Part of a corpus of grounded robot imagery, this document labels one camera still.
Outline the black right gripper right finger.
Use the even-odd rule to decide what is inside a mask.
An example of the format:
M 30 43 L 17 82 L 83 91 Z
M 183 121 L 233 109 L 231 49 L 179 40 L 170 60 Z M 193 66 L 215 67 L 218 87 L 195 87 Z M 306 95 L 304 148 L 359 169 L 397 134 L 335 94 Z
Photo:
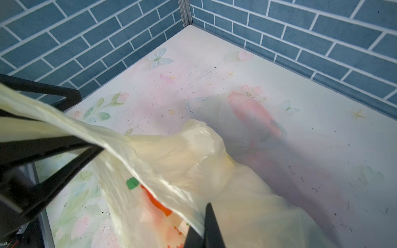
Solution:
M 226 248 L 211 203 L 206 206 L 203 247 Z

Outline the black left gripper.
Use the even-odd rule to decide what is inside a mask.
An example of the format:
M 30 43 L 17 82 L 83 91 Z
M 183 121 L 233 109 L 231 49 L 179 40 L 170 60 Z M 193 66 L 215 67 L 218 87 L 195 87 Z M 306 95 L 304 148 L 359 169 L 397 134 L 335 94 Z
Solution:
M 82 153 L 42 183 L 32 182 L 20 169 L 75 150 L 82 150 Z M 75 136 L 1 142 L 1 238 L 16 233 L 24 224 L 36 219 L 103 150 Z

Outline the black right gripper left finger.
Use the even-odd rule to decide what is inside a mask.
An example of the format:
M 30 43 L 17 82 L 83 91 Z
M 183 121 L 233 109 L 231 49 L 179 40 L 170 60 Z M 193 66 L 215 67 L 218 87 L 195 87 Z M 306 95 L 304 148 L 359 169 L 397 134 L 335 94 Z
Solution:
M 190 226 L 183 248 L 205 248 L 204 239 Z

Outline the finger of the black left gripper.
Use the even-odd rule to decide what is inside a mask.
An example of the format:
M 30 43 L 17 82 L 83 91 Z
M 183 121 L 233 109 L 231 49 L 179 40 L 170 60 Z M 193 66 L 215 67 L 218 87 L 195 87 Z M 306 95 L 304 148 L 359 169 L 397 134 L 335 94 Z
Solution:
M 82 101 L 82 96 L 77 89 L 34 82 L 5 74 L 1 74 L 1 83 L 15 91 L 63 97 L 64 99 L 50 104 L 61 112 Z

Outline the yellow printed plastic bag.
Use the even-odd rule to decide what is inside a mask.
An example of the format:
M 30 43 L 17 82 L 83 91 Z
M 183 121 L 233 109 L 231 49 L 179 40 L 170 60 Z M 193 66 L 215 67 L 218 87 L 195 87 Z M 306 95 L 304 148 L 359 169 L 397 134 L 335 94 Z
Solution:
M 183 247 L 191 226 L 204 238 L 211 203 L 226 248 L 331 248 L 301 208 L 234 161 L 207 124 L 189 120 L 170 136 L 122 135 L 69 118 L 1 86 L 1 142 L 75 136 L 104 150 L 89 164 L 123 248 Z M 82 150 L 21 167 L 42 183 Z

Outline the aluminium corner post left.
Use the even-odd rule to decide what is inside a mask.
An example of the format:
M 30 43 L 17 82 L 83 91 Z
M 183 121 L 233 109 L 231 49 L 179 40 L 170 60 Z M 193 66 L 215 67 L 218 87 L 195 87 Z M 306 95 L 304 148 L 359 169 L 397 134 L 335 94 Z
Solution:
M 178 4 L 181 11 L 183 26 L 186 28 L 193 24 L 192 14 L 190 11 L 190 1 L 189 0 L 178 0 Z

